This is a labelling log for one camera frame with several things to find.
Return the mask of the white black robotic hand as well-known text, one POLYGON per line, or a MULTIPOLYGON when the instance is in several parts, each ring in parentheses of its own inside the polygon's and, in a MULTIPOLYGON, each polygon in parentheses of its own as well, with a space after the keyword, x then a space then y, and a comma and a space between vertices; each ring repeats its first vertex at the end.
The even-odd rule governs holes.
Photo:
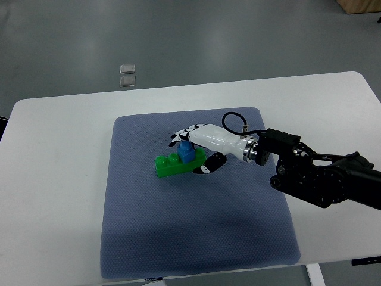
POLYGON ((214 153, 202 166, 193 170, 196 174, 209 174, 221 168, 231 154, 237 159, 250 163, 255 160, 258 140, 251 136, 235 135, 213 124, 195 124, 171 136, 169 146, 188 141, 193 145, 206 148, 214 153))

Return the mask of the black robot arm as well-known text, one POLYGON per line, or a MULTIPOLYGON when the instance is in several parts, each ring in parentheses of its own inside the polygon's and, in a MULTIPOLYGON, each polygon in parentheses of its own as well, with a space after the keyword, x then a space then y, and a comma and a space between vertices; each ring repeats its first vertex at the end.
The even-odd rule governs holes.
POLYGON ((359 152, 347 155, 319 154, 300 137, 274 129, 256 130, 256 164, 265 165, 278 155, 275 190, 321 208, 351 200, 380 209, 380 172, 359 152))

